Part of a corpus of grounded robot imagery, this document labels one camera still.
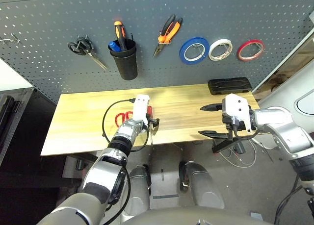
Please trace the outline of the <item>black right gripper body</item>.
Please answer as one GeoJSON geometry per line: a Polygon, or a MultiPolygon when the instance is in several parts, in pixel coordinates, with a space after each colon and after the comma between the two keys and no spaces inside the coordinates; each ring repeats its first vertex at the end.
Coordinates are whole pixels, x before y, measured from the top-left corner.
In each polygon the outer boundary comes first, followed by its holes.
{"type": "Polygon", "coordinates": [[[228,141],[235,142],[237,140],[246,140],[245,137],[240,137],[235,132],[245,130],[244,121],[239,120],[237,117],[231,117],[225,113],[222,114],[222,122],[226,125],[228,130],[228,141]]]}

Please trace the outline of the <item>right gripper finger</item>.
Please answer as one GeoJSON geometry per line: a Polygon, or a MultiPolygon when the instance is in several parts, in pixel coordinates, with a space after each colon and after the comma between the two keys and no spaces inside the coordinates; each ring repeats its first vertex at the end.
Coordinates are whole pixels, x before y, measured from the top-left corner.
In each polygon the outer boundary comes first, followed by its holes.
{"type": "Polygon", "coordinates": [[[228,139],[229,138],[227,133],[218,133],[213,130],[202,130],[202,131],[198,131],[198,133],[212,139],[228,139]]]}
{"type": "Polygon", "coordinates": [[[200,110],[201,111],[210,111],[210,112],[219,111],[219,110],[222,110],[222,104],[221,103],[208,104],[208,105],[201,107],[200,110]]]}

